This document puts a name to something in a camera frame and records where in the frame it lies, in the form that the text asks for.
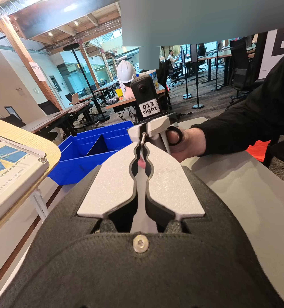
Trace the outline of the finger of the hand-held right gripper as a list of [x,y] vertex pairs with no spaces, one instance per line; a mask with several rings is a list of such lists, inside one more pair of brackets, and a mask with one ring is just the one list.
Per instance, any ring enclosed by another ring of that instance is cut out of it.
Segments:
[[174,129],[167,116],[155,118],[147,123],[147,140],[152,144],[169,144],[166,131]]
[[140,123],[128,129],[128,135],[132,142],[140,143],[143,140],[144,133],[146,135],[143,143],[148,141],[147,123]]

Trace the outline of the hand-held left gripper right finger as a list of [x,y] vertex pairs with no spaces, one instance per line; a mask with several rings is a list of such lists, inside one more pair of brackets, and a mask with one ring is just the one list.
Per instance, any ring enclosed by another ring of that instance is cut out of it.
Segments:
[[199,218],[205,211],[181,164],[170,154],[146,142],[145,171],[148,175],[148,199],[162,206],[176,220]]

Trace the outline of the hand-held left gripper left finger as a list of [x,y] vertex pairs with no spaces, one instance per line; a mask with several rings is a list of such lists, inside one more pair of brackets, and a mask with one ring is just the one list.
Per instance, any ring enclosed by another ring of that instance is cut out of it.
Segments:
[[136,196],[139,143],[132,142],[110,156],[100,167],[77,215],[107,218]]

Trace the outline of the person's right forearm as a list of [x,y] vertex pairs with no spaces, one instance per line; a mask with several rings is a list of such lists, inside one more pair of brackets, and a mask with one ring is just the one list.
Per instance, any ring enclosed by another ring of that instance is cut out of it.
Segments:
[[196,127],[206,138],[204,156],[241,152],[256,141],[284,136],[284,57],[244,102]]

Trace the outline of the long wooden office desk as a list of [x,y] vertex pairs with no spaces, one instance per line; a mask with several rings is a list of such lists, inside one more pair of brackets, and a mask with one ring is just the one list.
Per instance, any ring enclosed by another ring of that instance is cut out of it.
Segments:
[[[229,82],[229,78],[231,76],[231,50],[230,48],[224,50],[224,51],[215,51],[213,54],[211,55],[205,55],[205,56],[197,56],[197,62],[203,62],[206,61],[207,65],[208,65],[208,77],[207,77],[207,81],[204,81],[203,83],[206,82],[211,82],[211,81],[216,81],[218,78],[216,77],[216,79],[212,79],[212,62],[211,60],[214,59],[215,60],[215,64],[219,63],[219,59],[224,59],[227,58],[226,62],[225,62],[225,68],[224,68],[224,79],[223,79],[223,83],[219,85],[219,87],[224,87],[228,85]],[[187,77],[191,77],[193,75],[195,75],[194,73],[194,69],[191,68],[193,66],[193,62],[191,61],[191,59],[185,59],[185,65],[183,65],[183,63],[181,61],[177,62],[178,64],[181,64],[181,67],[183,69],[183,73],[186,71],[187,73]]]

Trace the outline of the person's right hand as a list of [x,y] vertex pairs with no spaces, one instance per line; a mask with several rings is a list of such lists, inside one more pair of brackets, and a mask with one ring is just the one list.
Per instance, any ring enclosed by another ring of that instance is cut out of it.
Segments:
[[195,156],[201,156],[206,151],[206,138],[204,132],[199,128],[180,129],[183,136],[182,139],[175,131],[168,130],[167,140],[171,144],[170,146],[171,156],[174,157],[178,162]]

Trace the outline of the white blue wipes canister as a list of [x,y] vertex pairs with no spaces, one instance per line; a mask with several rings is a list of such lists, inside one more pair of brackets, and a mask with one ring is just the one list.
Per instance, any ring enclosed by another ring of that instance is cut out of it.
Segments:
[[159,89],[159,83],[158,83],[158,77],[157,77],[156,70],[148,70],[145,73],[152,78],[155,88]]

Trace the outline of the wooden work table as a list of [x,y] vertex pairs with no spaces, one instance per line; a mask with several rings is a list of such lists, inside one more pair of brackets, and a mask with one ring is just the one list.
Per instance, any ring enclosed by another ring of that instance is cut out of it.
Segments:
[[[166,90],[167,90],[167,92],[169,92],[170,88],[168,86],[163,87],[163,86],[159,85],[159,89],[156,90],[156,93],[159,96],[162,93],[165,94]],[[106,106],[105,108],[106,109],[112,109],[112,108],[116,108],[116,107],[119,107],[119,106],[125,106],[127,104],[134,103],[135,101],[136,101],[136,99],[134,97],[133,98],[129,98],[129,99],[122,99],[122,100],[118,101],[115,104]]]

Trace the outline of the white hard hat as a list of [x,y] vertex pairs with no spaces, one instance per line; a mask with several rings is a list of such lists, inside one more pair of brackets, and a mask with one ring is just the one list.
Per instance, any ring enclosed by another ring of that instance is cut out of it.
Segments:
[[117,66],[118,81],[127,84],[136,78],[136,70],[133,65],[126,60],[122,60]]

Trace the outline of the blue plastic bin with dividers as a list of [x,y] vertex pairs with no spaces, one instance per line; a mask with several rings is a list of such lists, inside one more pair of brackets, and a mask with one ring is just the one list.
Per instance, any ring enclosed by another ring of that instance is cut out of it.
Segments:
[[125,121],[68,137],[58,146],[61,157],[48,177],[58,185],[78,183],[96,166],[131,144],[127,132],[131,127],[132,122]]

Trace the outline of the dark brown table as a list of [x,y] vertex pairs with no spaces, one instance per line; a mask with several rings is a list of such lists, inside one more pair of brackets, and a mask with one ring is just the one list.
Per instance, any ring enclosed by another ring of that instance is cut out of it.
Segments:
[[40,119],[37,119],[30,124],[27,124],[22,127],[22,129],[30,132],[30,133],[36,133],[40,131],[41,129],[44,129],[48,127],[53,122],[57,121],[59,118],[65,116],[67,113],[69,113],[72,110],[72,107],[68,107],[65,110],[53,113],[51,115],[46,115]]

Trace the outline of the black floor lamp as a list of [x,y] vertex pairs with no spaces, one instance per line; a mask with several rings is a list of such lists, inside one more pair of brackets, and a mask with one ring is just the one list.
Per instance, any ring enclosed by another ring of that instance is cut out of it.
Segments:
[[106,122],[106,121],[108,121],[110,119],[110,117],[109,116],[105,116],[103,114],[103,112],[101,110],[101,107],[98,104],[98,101],[97,101],[97,99],[95,97],[95,94],[94,94],[92,88],[91,88],[91,85],[90,85],[90,83],[89,83],[89,81],[88,81],[88,79],[87,79],[87,77],[85,75],[85,72],[83,71],[82,65],[81,65],[81,63],[80,63],[80,61],[79,61],[79,59],[78,59],[78,57],[77,57],[77,55],[75,53],[75,49],[78,48],[78,47],[79,47],[78,43],[72,43],[72,44],[69,44],[69,45],[63,47],[63,50],[64,51],[72,51],[72,53],[74,54],[74,57],[75,57],[78,65],[79,65],[79,68],[80,68],[80,70],[81,70],[81,72],[82,72],[82,74],[84,76],[84,79],[86,80],[86,83],[87,83],[87,85],[88,85],[88,87],[89,87],[89,89],[91,91],[92,96],[93,96],[93,102],[94,102],[94,105],[95,105],[95,107],[96,107],[96,109],[98,111],[98,121],[101,122],[101,123],[102,122]]

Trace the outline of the orange red flat object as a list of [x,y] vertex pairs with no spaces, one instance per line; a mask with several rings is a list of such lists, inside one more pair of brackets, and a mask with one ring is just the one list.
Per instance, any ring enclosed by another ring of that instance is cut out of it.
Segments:
[[246,151],[256,160],[263,163],[266,150],[270,141],[256,141],[254,145],[250,145]]

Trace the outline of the white paper notice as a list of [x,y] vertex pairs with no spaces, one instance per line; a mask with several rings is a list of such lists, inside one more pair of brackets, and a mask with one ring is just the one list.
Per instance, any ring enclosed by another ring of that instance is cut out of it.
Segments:
[[29,64],[30,64],[33,72],[35,73],[36,77],[38,78],[38,80],[40,82],[46,81],[45,75],[43,74],[40,66],[35,62],[29,62]]

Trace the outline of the black stanchion post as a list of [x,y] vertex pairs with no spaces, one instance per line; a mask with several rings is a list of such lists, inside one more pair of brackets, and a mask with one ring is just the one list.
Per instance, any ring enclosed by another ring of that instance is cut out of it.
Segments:
[[194,74],[195,74],[195,81],[196,81],[196,95],[197,95],[197,103],[192,107],[194,110],[202,109],[204,108],[203,104],[199,103],[199,91],[198,91],[198,55],[197,55],[197,44],[195,47],[191,48],[191,62],[192,62],[192,67],[194,69]]
[[184,100],[188,100],[190,98],[192,98],[192,95],[190,93],[188,93],[188,85],[187,85],[187,69],[186,69],[186,56],[184,53],[184,49],[181,48],[181,53],[182,53],[182,63],[183,63],[183,68],[184,68],[184,72],[185,72],[185,86],[186,86],[186,94],[183,95],[183,99]]
[[219,52],[222,51],[222,41],[217,42],[217,56],[216,56],[216,83],[214,89],[211,91],[216,92],[221,90],[221,87],[218,86],[218,62],[219,62]]

